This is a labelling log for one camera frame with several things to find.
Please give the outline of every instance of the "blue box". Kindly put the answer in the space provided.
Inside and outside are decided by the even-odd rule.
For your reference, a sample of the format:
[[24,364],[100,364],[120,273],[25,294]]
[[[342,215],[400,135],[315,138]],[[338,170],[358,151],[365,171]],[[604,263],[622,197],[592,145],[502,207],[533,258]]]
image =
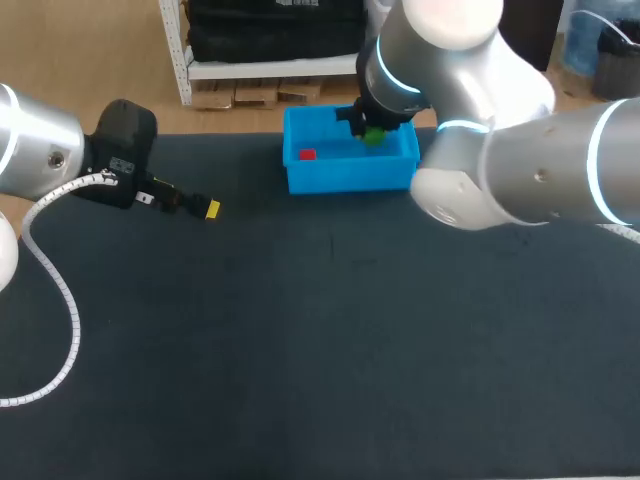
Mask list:
[[[408,190],[420,161],[413,123],[387,133],[382,145],[368,147],[354,138],[349,122],[338,122],[337,106],[287,108],[284,166],[289,192],[337,193]],[[300,160],[314,149],[316,160]]]

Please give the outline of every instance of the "white shelf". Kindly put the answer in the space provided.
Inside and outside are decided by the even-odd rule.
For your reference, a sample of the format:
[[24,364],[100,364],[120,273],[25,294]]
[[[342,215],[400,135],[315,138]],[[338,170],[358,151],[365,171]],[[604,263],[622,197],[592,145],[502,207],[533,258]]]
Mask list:
[[191,105],[193,80],[315,77],[356,73],[357,55],[290,62],[198,63],[193,60],[191,47],[187,47],[186,51],[182,49],[184,32],[180,31],[180,0],[158,0],[158,4],[183,105]]
[[[193,58],[191,47],[185,57]],[[357,55],[291,60],[288,62],[259,63],[199,63],[189,64],[189,80],[221,80],[225,78],[315,77],[328,75],[352,75],[356,73]]]

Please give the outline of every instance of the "black tabletop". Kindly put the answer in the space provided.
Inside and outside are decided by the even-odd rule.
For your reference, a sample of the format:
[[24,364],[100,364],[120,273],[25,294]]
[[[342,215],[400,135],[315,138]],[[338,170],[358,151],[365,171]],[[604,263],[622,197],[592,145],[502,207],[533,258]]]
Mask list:
[[[281,142],[158,140],[151,169],[220,199],[213,222],[72,197],[42,214],[83,341],[60,388],[0,410],[1,478],[640,473],[640,247],[457,231],[406,193],[289,196]],[[69,346],[20,253],[0,397],[44,385]]]

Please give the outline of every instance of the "wooden floor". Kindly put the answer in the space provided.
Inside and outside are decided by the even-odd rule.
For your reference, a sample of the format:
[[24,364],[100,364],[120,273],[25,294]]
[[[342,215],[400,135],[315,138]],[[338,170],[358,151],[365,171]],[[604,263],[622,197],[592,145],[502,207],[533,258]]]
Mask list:
[[[593,101],[579,84],[567,89],[559,69],[548,75],[558,91],[559,109]],[[181,106],[156,0],[2,0],[0,82],[73,112],[87,133],[116,98],[152,110],[161,133],[282,129],[283,107],[197,112]],[[571,95],[564,93],[571,89]],[[322,102],[348,103],[356,95],[353,79],[337,79],[325,89]],[[416,123],[434,121],[429,111]],[[16,228],[26,208],[28,202],[0,196],[0,210]]]

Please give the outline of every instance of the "red block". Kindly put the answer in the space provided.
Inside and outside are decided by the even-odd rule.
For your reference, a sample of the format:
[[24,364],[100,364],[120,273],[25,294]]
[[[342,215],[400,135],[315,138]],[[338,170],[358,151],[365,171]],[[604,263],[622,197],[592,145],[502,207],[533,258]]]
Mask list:
[[300,150],[300,160],[311,161],[311,160],[317,160],[317,159],[318,159],[318,154],[316,153],[315,149],[307,148],[304,150]]

